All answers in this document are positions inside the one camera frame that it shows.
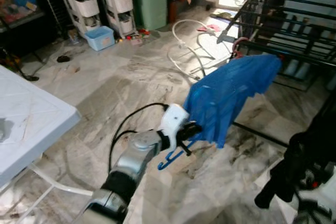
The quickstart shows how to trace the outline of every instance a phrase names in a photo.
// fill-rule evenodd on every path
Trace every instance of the green storage bin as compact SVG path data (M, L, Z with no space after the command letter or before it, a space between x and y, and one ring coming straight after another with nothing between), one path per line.
M167 24L167 0L133 0L137 27L155 30Z

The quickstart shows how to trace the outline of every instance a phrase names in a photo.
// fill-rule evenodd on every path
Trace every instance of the white table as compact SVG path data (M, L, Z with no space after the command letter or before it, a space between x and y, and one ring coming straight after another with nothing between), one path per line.
M92 195L54 181L32 164L79 120L76 108L0 66L0 123L5 129L0 140L0 196L28 169L51 184L17 223L55 187Z

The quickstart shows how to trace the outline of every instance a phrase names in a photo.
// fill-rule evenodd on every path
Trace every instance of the blue cloth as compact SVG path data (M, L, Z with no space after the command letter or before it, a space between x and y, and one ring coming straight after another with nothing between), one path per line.
M184 102L190 121L202 132L190 140L215 142L223 148L228 127L248 97L264 93L281 67L275 55L245 56L230 61L192 85Z

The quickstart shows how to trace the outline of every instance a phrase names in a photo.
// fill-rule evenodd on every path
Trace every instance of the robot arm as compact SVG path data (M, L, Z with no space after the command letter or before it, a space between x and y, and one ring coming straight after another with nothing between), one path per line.
M132 135L128 148L112 167L108 178L76 219L76 224L122 223L127 214L128 204L139 185L147 163L160 151L174 151L183 145L201 127L186 123L188 113L172 104L162 117L157 131L146 131Z

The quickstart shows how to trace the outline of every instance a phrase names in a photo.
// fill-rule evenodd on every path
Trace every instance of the small blue container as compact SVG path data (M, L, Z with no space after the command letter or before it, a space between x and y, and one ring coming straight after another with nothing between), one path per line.
M85 38L90 47L95 51L114 45L113 30L107 26L101 26L95 30L87 31Z

